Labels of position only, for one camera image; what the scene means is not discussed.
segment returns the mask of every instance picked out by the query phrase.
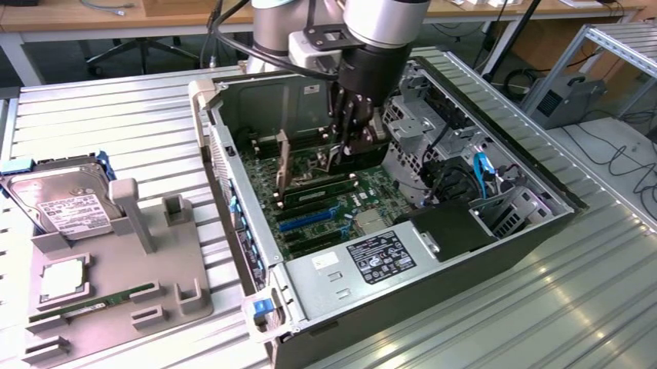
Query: robotic arm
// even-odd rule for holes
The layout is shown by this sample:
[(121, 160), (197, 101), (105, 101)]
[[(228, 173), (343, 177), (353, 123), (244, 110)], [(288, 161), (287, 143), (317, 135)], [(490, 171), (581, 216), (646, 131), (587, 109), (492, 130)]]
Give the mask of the robotic arm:
[(287, 69), (331, 81), (335, 145), (325, 169), (332, 174), (376, 165), (388, 142), (379, 109), (399, 81), (430, 0), (347, 0), (344, 6), (335, 0), (251, 3), (253, 48), (220, 34), (220, 22), (212, 25), (216, 37), (251, 56), (249, 73)]

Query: slotted metal surface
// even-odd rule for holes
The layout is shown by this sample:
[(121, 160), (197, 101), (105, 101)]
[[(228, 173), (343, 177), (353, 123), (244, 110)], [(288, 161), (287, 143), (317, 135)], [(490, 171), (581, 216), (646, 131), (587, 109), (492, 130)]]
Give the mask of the slotted metal surface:
[[(590, 209), (510, 271), (312, 367), (655, 366), (654, 235), (613, 189), (602, 189), (598, 178), (579, 170), (581, 163), (560, 155), (558, 144), (462, 62), (434, 49), (415, 54), (448, 76)], [(9, 140), (12, 156), (45, 158), (100, 145), (109, 148), (118, 177), (137, 177), (143, 206), (172, 192), (191, 199), (212, 286), (211, 317), (64, 367), (133, 367), (143, 360), (148, 367), (268, 366), (264, 349), (248, 341), (237, 308), (241, 289), (193, 150), (184, 97), (188, 81), (221, 73), (237, 71), (26, 88), (20, 103), (9, 104), (18, 114)], [(160, 88), (172, 95), (152, 91)], [(54, 100), (60, 104), (49, 103), (48, 109), (37, 106)], [(0, 366), (20, 367), (14, 355), (16, 337), (22, 334), (20, 286), (29, 231), (22, 215), (8, 204), (0, 228), (0, 254), (6, 249), (0, 256)]]
[(657, 25), (653, 22), (590, 25), (586, 38), (657, 78)]

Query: warning label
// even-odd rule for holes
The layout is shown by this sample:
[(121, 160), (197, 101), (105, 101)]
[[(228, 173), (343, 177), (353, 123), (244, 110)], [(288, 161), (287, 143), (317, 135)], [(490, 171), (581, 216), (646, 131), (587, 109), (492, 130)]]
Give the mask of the warning label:
[(109, 218), (94, 194), (37, 204), (61, 234), (76, 234), (109, 225)]
[(347, 246), (347, 251), (368, 284), (388, 279), (415, 266), (394, 231)]

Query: motherboard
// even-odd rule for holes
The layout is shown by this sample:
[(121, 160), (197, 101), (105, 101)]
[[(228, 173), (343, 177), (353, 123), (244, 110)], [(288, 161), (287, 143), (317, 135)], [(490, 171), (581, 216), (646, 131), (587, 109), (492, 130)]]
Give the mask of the motherboard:
[(380, 166), (331, 176), (312, 164), (317, 150), (321, 148), (292, 151), (284, 198), (275, 197), (279, 157), (256, 158), (252, 151), (240, 153), (287, 261), (384, 229), (412, 206), (398, 189), (399, 183)]

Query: office chair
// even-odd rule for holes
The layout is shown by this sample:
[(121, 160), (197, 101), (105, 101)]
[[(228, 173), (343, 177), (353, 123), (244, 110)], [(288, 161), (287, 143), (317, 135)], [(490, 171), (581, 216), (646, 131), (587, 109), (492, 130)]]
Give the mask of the office chair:
[(89, 57), (90, 55), (90, 50), (88, 48), (86, 42), (80, 42), (81, 46), (81, 52), (85, 56), (86, 60), (86, 71), (89, 72), (90, 75), (98, 76), (102, 74), (102, 68), (97, 65), (101, 61), (106, 60), (108, 58), (112, 58), (114, 55), (121, 54), (122, 52), (126, 52), (128, 50), (132, 50), (133, 48), (137, 48), (140, 50), (140, 60), (141, 60), (141, 74), (145, 75), (148, 74), (148, 65), (145, 63), (145, 58), (148, 57), (148, 49), (155, 48), (157, 50), (161, 50), (164, 52), (168, 52), (169, 54), (177, 55), (181, 58), (189, 59), (193, 64), (192, 68), (197, 69), (199, 68), (199, 61), (197, 61), (197, 56), (185, 50), (179, 49), (176, 46), (180, 46), (180, 37), (173, 36), (173, 46), (164, 45), (163, 43), (157, 42), (161, 37), (137, 37), (128, 42), (121, 42), (118, 38), (114, 38), (112, 40), (113, 47), (105, 51), (102, 54), (96, 55)]

